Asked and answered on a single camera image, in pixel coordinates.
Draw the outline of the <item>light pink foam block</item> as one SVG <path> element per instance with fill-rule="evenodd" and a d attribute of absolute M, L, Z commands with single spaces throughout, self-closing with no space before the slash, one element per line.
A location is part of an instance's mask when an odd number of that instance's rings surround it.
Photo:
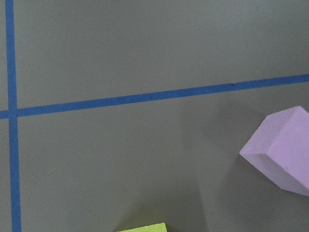
<path fill-rule="evenodd" d="M 303 107 L 266 116 L 239 153 L 281 189 L 309 194 L 309 114 Z"/>

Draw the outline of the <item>yellow foam block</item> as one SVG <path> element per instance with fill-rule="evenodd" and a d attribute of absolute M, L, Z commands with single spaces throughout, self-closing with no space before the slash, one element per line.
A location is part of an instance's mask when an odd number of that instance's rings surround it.
<path fill-rule="evenodd" d="M 123 230 L 121 232 L 167 232 L 167 228 L 165 223 L 157 223 L 153 225 L 147 225 L 133 229 Z"/>

